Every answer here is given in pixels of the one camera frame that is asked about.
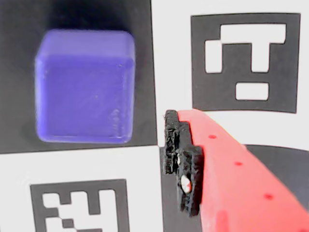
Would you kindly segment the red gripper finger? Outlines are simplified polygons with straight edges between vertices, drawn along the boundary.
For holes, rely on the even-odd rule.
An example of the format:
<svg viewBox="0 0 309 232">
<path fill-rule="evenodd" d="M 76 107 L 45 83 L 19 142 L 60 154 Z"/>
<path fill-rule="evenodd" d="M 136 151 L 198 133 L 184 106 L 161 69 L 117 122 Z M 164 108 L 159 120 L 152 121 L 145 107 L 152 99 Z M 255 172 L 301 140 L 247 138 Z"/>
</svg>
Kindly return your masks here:
<svg viewBox="0 0 309 232">
<path fill-rule="evenodd" d="M 246 146 L 200 110 L 165 113 L 163 169 L 204 232 L 306 232 L 309 214 Z"/>
</svg>

